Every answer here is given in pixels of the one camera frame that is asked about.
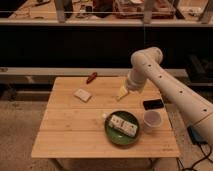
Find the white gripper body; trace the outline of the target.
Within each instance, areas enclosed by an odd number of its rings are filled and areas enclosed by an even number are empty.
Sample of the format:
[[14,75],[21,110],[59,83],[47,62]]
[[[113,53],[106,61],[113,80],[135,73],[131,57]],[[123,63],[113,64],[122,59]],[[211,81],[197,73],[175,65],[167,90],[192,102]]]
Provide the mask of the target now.
[[130,71],[126,78],[126,88],[129,91],[138,91],[142,92],[146,83],[146,78],[144,76],[138,75]]

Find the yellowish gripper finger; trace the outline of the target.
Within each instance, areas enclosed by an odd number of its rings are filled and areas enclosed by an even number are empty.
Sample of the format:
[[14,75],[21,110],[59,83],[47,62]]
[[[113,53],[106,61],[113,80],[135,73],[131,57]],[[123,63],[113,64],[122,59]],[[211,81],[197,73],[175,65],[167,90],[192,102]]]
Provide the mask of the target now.
[[116,95],[116,100],[120,101],[123,97],[129,94],[128,89],[125,86],[121,86]]

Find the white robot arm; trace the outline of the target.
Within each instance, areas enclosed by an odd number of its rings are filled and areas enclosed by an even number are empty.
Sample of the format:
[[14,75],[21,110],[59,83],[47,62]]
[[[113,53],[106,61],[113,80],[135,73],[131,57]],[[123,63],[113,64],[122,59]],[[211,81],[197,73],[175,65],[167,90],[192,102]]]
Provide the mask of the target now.
[[122,88],[126,92],[142,91],[149,79],[213,148],[213,104],[166,72],[160,66],[162,59],[163,53],[158,47],[134,52],[131,55],[132,69]]

